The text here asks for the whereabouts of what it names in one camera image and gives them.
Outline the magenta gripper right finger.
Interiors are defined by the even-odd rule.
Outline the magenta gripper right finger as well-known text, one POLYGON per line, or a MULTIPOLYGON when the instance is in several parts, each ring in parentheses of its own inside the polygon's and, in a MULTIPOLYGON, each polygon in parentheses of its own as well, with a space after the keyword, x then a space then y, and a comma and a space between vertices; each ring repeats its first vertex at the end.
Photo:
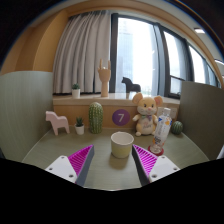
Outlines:
POLYGON ((132 156, 142 186, 180 170, 180 168, 165 155, 156 156, 138 145, 132 145, 132 156))

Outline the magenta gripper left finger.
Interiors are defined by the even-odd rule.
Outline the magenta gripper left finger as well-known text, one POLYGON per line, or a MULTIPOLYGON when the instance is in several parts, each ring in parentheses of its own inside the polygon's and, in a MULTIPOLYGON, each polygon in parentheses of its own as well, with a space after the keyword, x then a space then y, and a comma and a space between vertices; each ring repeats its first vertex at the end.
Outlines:
POLYGON ((89 145, 70 156, 59 156, 46 171, 83 187, 93 156, 94 146, 89 145))

